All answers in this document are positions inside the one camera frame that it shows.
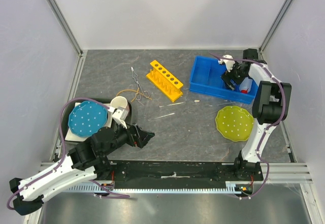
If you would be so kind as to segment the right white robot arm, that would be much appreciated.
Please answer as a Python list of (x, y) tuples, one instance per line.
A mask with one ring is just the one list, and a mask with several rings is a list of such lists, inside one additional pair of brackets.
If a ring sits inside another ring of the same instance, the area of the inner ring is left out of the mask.
[(277, 79), (254, 49), (244, 50), (243, 58), (239, 60), (224, 55), (218, 63), (226, 67), (221, 78), (227, 88), (234, 90), (246, 78), (252, 79), (258, 86), (252, 105), (253, 129), (234, 161), (232, 172), (238, 180), (247, 177), (262, 179), (262, 152), (273, 130), (287, 117), (291, 85)]

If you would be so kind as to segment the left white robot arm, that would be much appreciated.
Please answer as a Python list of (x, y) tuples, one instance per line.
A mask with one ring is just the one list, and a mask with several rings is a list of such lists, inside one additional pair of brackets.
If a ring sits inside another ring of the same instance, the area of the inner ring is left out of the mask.
[(71, 186), (88, 180), (106, 180), (112, 173), (107, 158), (110, 153), (125, 144), (143, 148), (154, 135), (136, 124), (115, 129), (102, 127), (43, 171), (26, 179), (11, 179), (13, 194), (7, 208), (22, 216), (28, 215)]

